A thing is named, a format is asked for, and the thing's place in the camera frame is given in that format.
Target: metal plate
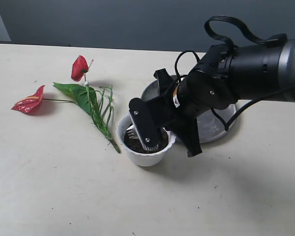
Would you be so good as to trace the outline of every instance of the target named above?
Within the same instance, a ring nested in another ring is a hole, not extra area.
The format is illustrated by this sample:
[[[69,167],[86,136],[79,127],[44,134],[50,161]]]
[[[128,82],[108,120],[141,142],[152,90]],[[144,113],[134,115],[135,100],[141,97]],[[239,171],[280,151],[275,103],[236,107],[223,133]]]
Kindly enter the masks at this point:
[[[158,96],[158,85],[157,81],[153,81],[147,88],[143,91],[141,99],[143,101],[151,100]],[[237,111],[236,105],[231,104],[225,110],[216,110],[225,121],[228,121],[232,115]],[[200,143],[208,143],[218,140],[225,135],[227,132],[224,130],[223,124],[213,115],[211,111],[204,112],[201,116],[197,118],[198,130],[199,130],[199,140]],[[234,126],[236,120],[230,126],[230,129]]]

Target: soil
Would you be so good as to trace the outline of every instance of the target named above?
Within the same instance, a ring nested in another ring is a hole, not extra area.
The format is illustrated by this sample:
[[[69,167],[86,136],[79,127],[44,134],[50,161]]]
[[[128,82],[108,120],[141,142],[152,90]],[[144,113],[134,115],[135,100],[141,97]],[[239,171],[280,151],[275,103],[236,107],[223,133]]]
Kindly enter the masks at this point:
[[[127,135],[127,133],[125,133],[124,137],[123,137],[123,142],[124,144],[126,144],[126,146],[128,148],[130,148],[133,151],[136,151],[138,153],[143,153],[143,154],[151,154],[151,153],[156,153],[159,152],[161,150],[163,150],[167,145],[168,145],[168,134],[167,132],[162,129],[161,130],[162,135],[163,135],[163,140],[161,142],[161,144],[159,145],[157,150],[154,151],[146,151],[143,149],[140,140],[138,139],[130,139],[129,136]]]

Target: table surface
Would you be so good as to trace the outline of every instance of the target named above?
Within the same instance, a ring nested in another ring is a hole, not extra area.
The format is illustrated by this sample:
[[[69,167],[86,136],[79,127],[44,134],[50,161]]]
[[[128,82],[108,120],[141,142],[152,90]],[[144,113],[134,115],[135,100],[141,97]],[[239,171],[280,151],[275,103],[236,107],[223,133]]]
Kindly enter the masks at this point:
[[[295,236],[295,104],[261,102],[203,154],[187,158],[175,144],[140,168],[74,104],[10,110],[40,85],[65,98],[52,82],[71,83],[78,55],[95,59],[92,86],[114,86],[115,132],[128,101],[155,70],[173,73],[178,53],[0,45],[0,236]],[[179,69],[194,63],[186,55]]]

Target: green leaf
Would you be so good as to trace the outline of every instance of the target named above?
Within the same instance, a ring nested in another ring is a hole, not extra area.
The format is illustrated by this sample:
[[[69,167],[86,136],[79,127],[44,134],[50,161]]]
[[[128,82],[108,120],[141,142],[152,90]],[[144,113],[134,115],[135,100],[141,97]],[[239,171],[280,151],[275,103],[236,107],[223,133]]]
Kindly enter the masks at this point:
[[[75,103],[77,103],[77,100],[73,94],[73,90],[76,88],[84,88],[82,85],[77,84],[59,84],[54,82],[54,87],[59,89],[63,94],[70,97]]]
[[[86,113],[91,115],[90,107],[96,107],[97,99],[96,99],[96,91],[89,87],[89,98],[91,104],[89,104],[88,91],[84,86],[76,87],[72,91],[74,99],[76,100],[78,106],[82,108]]]

